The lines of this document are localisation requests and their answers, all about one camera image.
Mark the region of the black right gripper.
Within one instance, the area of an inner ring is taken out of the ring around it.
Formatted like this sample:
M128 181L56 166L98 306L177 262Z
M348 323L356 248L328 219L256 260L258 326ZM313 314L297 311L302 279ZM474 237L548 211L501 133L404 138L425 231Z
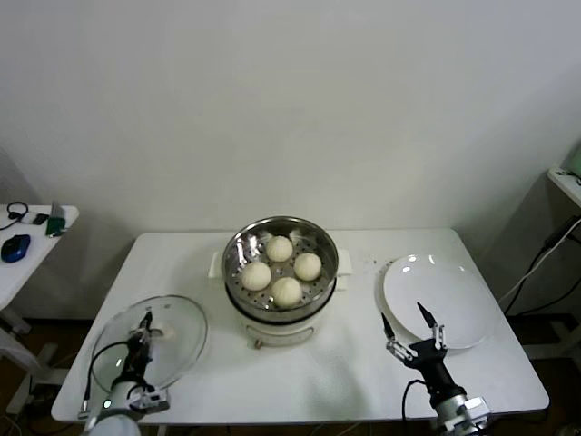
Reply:
M417 302L417 306L432 331L432 339L415 342L408 347L396 338L386 315L382 313L381 319L387 338L386 349L396 359L406 362L408 368L419 371L431 400L448 400L462 395L463 388L454 382L444 363L448 353L444 325L439 324L435 316L423 304Z

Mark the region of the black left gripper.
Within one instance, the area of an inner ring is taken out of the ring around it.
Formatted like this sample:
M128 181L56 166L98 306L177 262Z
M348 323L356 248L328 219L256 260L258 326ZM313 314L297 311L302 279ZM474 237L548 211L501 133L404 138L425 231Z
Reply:
M121 382L145 383L144 374L151 361L150 343L162 338L162 330L151 328L152 321L153 314L151 311L147 311L139 322L135 333L139 338L132 337L128 340L128 353L120 374Z

